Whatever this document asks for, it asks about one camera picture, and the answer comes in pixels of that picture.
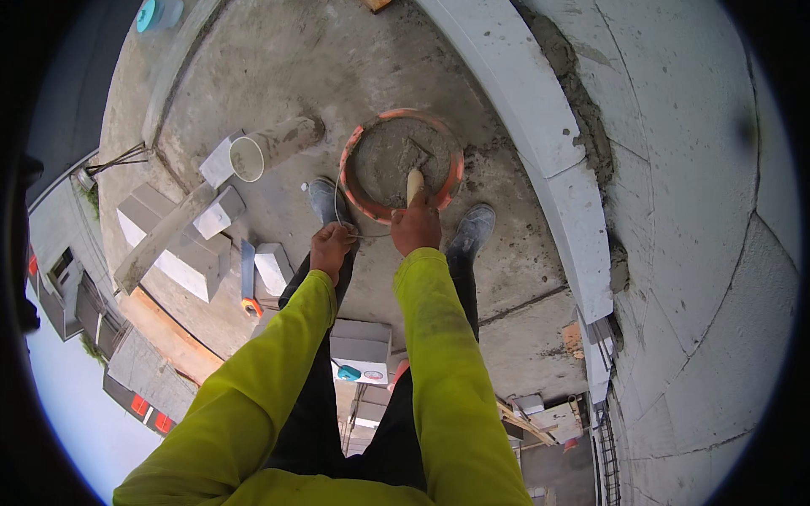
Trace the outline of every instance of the yellow sleeve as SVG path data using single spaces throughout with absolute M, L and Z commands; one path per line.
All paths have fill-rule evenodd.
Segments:
M 113 503 L 221 504 L 270 456 L 335 320 L 314 270 L 267 328 L 202 384 L 185 418 L 113 491 Z
M 394 295 L 405 317 L 428 495 L 439 506 L 532 504 L 445 256 L 433 248 L 409 254 Z

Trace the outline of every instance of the trowel handle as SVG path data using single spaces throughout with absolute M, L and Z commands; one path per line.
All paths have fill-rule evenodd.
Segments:
M 424 176 L 418 168 L 414 168 L 407 174 L 407 204 L 409 206 L 413 196 L 422 189 L 424 189 Z

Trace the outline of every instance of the black pants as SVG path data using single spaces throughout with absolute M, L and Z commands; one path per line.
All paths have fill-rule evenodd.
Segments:
M 335 288 L 338 308 L 352 281 L 356 248 L 343 260 L 340 280 Z M 478 308 L 475 302 L 475 277 L 472 261 L 466 257 L 448 258 L 450 277 L 458 298 L 478 340 Z M 309 273 L 309 255 L 301 263 L 292 281 L 279 299 L 284 308 Z M 326 331 L 304 387 L 290 417 L 279 433 L 266 468 L 295 474 L 324 474 L 332 478 L 354 478 L 389 485 L 406 485 L 427 491 L 422 454 L 413 421 L 413 380 L 411 369 L 397 381 L 380 425 L 362 455 L 344 457 L 341 449 L 336 412 L 335 384 Z

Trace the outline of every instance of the orange bucket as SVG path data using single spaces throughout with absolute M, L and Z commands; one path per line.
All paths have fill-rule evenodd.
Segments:
M 447 174 L 445 184 L 434 196 L 438 210 L 443 210 L 450 204 L 455 194 L 458 193 L 458 188 L 461 186 L 461 180 L 464 177 L 464 151 L 462 151 L 461 146 L 459 146 L 458 141 L 455 136 L 453 136 L 453 133 L 450 132 L 450 129 L 447 128 L 447 125 L 430 113 L 411 108 L 391 109 L 390 111 L 380 113 L 371 121 L 357 126 L 349 137 L 348 142 L 346 142 L 343 153 L 340 155 L 340 189 L 343 190 L 354 207 L 362 211 L 362 213 L 369 218 L 385 225 L 391 225 L 391 214 L 394 212 L 394 208 L 383 206 L 381 203 L 373 200 L 369 194 L 366 193 L 365 189 L 363 189 L 362 185 L 360 185 L 354 172 L 347 170 L 346 161 L 349 156 L 352 155 L 358 142 L 360 142 L 360 138 L 365 130 L 383 121 L 401 117 L 427 123 L 443 137 L 449 148 L 450 171 Z

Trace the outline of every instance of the worker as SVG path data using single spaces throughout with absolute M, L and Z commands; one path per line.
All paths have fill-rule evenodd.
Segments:
M 464 215 L 446 254 L 424 192 L 394 212 L 410 368 L 368 448 L 343 455 L 329 334 L 360 242 L 336 191 L 323 177 L 309 184 L 324 226 L 279 312 L 205 380 L 113 504 L 532 504 L 477 343 L 472 267 L 495 225 L 486 204 Z

